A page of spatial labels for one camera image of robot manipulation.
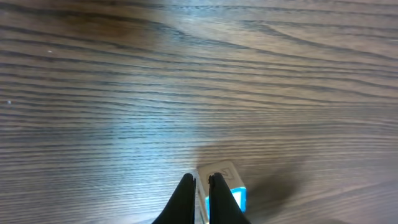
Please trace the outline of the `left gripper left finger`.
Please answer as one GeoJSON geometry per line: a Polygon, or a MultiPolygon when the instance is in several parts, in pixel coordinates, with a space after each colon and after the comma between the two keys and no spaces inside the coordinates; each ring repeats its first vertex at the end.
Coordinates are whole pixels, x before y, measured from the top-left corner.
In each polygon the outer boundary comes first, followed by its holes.
{"type": "Polygon", "coordinates": [[[194,224],[196,178],[186,173],[152,224],[194,224]]]}

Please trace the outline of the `blue picture block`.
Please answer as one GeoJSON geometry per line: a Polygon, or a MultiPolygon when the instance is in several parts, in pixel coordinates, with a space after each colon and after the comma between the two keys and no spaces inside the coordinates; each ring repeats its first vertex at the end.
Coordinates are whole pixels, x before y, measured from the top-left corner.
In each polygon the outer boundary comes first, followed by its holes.
{"type": "Polygon", "coordinates": [[[235,201],[241,211],[246,211],[247,190],[244,186],[235,166],[230,161],[220,161],[214,164],[202,166],[197,169],[198,172],[198,196],[200,199],[201,212],[200,217],[204,224],[210,224],[209,209],[209,176],[218,172],[222,174],[227,183],[235,201]]]}

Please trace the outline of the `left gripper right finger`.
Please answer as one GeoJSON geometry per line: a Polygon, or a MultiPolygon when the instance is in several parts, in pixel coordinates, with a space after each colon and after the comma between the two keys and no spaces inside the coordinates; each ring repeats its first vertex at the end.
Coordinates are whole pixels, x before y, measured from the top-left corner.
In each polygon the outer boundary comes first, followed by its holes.
{"type": "Polygon", "coordinates": [[[235,201],[222,174],[209,176],[210,224],[250,224],[235,201]]]}

